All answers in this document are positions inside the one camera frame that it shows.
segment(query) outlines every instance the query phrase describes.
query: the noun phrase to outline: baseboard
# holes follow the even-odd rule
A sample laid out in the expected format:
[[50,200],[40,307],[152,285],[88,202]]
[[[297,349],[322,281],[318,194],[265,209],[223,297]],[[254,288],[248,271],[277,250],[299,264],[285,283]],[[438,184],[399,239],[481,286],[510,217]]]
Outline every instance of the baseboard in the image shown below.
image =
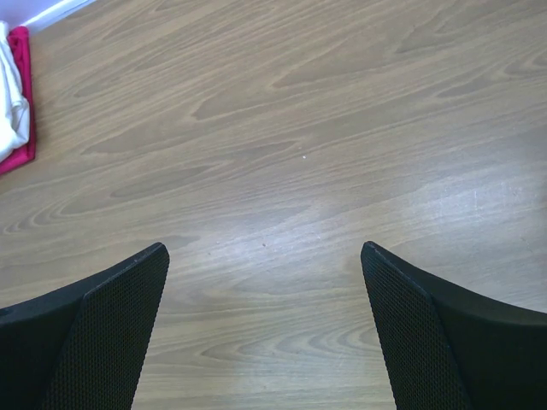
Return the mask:
[[64,19],[95,0],[61,0],[59,3],[46,9],[39,15],[25,21],[22,26],[28,28],[31,34],[44,30],[47,26]]

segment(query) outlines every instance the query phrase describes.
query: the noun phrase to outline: white cloth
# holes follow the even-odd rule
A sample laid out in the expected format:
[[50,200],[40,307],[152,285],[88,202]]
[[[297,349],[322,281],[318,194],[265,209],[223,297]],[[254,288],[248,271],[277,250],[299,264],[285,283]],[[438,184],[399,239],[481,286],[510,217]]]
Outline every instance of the white cloth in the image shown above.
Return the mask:
[[8,44],[8,23],[0,21],[0,161],[28,142],[30,109]]

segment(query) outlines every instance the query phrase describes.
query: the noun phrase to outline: wood grain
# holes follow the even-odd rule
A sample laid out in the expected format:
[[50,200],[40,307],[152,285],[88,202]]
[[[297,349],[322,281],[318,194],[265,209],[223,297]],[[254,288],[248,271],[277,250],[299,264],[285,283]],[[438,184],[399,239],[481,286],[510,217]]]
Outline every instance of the wood grain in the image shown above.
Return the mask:
[[0,303],[163,241],[136,409],[393,409],[371,239],[547,312],[544,0],[97,0],[32,39]]

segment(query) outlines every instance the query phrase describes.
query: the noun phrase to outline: white wall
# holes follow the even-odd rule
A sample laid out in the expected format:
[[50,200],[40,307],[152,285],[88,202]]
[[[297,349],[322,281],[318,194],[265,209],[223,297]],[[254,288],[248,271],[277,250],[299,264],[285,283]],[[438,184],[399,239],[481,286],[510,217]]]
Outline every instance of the white wall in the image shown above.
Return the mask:
[[0,20],[37,32],[93,0],[0,0]]

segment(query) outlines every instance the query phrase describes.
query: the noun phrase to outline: pink cloth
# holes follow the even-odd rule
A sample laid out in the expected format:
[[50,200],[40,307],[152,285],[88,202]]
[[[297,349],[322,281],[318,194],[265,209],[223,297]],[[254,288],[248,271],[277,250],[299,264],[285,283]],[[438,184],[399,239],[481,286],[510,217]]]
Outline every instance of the pink cloth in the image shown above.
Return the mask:
[[36,124],[34,122],[34,104],[32,103],[31,49],[26,27],[16,27],[8,35],[8,43],[14,55],[15,65],[21,73],[23,96],[28,101],[31,116],[31,129],[28,143],[15,149],[11,155],[0,162],[0,174],[32,161],[36,155]]

